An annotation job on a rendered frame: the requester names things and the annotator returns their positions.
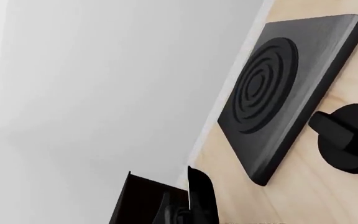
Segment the flat black stove plate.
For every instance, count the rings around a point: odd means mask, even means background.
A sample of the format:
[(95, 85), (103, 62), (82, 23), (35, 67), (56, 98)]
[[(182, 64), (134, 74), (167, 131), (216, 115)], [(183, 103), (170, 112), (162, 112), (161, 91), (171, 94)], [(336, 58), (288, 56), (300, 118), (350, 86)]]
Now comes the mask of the flat black stove plate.
[(358, 14), (267, 23), (218, 118), (265, 186), (358, 44)]

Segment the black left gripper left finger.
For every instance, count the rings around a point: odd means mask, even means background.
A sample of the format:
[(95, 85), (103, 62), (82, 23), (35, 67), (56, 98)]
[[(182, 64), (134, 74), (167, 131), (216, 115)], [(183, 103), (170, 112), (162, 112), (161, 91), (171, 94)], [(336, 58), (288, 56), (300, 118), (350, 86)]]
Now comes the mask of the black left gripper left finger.
[(128, 173), (109, 224), (152, 224), (164, 194), (174, 205), (188, 207), (188, 192)]

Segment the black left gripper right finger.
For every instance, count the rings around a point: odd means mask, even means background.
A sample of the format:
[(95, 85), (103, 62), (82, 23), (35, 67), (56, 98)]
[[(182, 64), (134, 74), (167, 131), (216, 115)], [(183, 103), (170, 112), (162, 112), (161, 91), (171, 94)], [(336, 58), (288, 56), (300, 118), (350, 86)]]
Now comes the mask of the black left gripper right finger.
[(204, 172), (190, 166), (187, 171), (192, 224), (219, 224), (211, 179)]

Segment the round black stove knob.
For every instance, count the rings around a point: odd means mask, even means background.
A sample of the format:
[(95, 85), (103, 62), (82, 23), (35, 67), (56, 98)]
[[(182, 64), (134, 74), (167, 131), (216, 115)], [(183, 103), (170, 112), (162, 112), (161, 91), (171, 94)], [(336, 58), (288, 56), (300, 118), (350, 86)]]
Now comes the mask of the round black stove knob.
[(318, 134), (319, 153), (329, 165), (358, 174), (358, 103), (332, 113), (317, 111), (308, 125)]

